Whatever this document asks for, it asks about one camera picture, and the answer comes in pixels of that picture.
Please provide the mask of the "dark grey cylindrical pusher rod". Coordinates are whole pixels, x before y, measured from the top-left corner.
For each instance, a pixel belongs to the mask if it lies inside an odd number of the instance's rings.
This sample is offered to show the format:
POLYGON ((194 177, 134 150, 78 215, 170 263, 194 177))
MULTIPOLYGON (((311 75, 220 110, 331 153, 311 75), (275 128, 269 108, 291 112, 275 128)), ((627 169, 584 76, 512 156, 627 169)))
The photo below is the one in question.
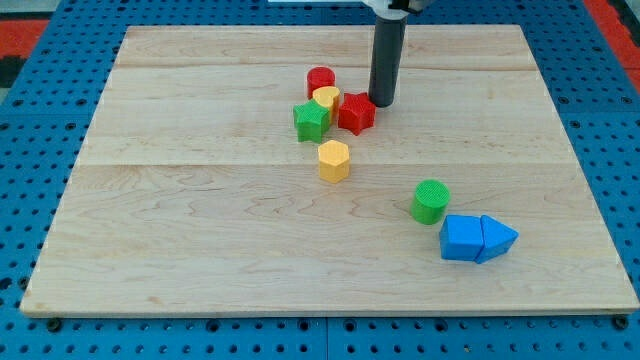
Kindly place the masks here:
POLYGON ((376 18, 368 95, 378 108, 393 104, 407 20, 376 18))

